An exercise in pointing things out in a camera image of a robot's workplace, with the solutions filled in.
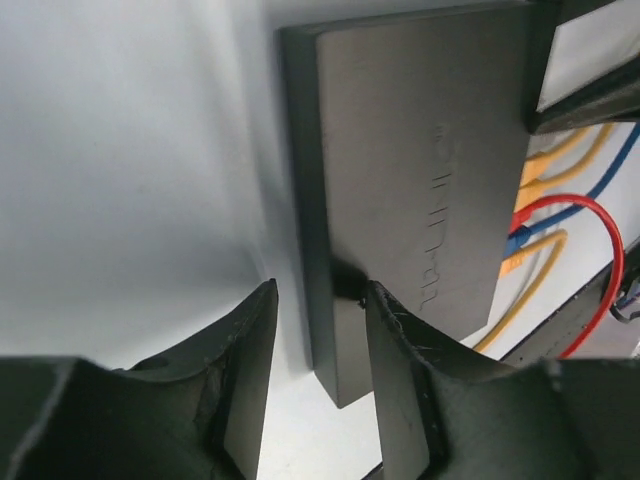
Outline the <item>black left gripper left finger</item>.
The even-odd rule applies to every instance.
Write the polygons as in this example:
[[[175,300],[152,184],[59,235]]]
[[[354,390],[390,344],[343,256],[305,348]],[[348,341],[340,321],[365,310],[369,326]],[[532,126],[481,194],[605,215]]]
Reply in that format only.
[[[268,280],[128,370],[80,357],[3,358],[2,477],[255,478],[277,315]]]

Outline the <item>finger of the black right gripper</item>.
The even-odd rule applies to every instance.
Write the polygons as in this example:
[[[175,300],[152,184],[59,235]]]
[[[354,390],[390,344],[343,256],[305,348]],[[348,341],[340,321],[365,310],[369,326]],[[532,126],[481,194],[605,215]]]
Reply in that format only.
[[[521,1],[531,134],[639,120],[639,3]]]

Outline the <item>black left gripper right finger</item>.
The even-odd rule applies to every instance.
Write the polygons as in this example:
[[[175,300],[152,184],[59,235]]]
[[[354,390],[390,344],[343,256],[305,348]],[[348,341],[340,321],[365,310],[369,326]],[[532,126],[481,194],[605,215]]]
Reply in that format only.
[[[387,479],[635,479],[639,363],[513,368],[370,282],[366,330]]]

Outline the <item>black network switch box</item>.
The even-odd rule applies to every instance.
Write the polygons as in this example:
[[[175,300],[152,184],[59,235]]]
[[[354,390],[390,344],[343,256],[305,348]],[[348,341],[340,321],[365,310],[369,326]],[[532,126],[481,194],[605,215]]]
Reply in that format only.
[[[488,320],[560,6],[446,3],[279,33],[315,374],[368,394],[365,287],[461,340]]]

